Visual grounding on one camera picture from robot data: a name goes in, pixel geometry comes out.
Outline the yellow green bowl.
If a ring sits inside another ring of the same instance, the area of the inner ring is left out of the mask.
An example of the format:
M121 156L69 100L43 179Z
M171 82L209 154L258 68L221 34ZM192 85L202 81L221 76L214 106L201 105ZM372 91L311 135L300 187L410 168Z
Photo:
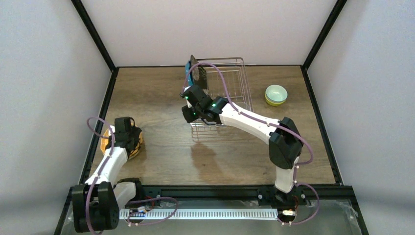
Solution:
M265 100L271 106L278 106L283 104L286 101L287 97L287 94L282 93L265 93Z

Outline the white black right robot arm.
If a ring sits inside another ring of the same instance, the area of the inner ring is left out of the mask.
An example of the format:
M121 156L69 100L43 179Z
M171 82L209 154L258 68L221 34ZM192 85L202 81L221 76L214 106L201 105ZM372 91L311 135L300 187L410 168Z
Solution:
M186 122L226 125L247 132L268 145L269 159L276 166L275 187L289 193L295 184L296 166L303 143L292 120L267 118L236 105L227 97L211 98L199 86L184 88L182 113Z

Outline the pale green glass bowl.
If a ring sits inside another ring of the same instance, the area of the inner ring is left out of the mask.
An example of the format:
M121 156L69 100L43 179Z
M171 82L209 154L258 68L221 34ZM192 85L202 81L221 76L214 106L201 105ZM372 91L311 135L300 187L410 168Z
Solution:
M288 95L287 90L281 85L270 85L266 88L265 93L282 93Z

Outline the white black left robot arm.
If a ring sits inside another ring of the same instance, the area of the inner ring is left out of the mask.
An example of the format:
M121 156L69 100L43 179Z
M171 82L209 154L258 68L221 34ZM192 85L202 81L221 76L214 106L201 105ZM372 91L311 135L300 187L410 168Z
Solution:
M132 117L119 117L108 126L104 156L95 172L71 191L74 229L77 233L100 235L119 223L119 211L139 194L138 183L116 186L123 165L134 157L142 145L142 132Z

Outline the orange polka dot plate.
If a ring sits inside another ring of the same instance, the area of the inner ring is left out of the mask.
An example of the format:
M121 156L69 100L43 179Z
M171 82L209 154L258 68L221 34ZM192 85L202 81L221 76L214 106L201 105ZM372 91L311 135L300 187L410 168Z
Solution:
M128 159L134 158L140 152L141 146L143 145L142 129L134 124L132 124L131 127L132 130L127 141L117 141L116 139L115 142L115 147L125 148ZM107 128L103 134L103 137L100 138L99 144L99 149L103 154L105 154L107 149L111 148L111 141L112 138L110 129Z

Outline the blue polka dot plate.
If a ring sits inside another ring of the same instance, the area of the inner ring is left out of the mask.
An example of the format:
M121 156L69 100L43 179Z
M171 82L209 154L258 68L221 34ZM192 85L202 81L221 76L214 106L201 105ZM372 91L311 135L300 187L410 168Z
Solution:
M191 74L189 73L190 68L191 68L191 62L189 60L184 66L185 85L186 86L192 86L193 85Z

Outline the black floral square plate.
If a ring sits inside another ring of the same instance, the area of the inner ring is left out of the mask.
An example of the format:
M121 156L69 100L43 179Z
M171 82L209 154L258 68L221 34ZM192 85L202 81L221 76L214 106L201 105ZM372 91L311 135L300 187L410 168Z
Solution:
M198 63L199 61L193 55L191 55L190 60L187 63L188 68L186 70L186 73L188 73L188 70ZM204 93L209 94L207 71L202 66L198 65L197 67L195 67L189 74L187 80L189 86L197 85L204 91Z

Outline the metal wire dish rack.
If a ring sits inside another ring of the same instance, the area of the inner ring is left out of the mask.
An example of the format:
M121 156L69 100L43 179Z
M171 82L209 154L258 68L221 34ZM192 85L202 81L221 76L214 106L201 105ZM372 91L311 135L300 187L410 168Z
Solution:
M245 70L244 60L241 57L203 58L199 63L214 64L221 71L232 102L237 106L253 111L250 87ZM222 79L218 71L210 66L201 65L207 71L209 96L226 97Z

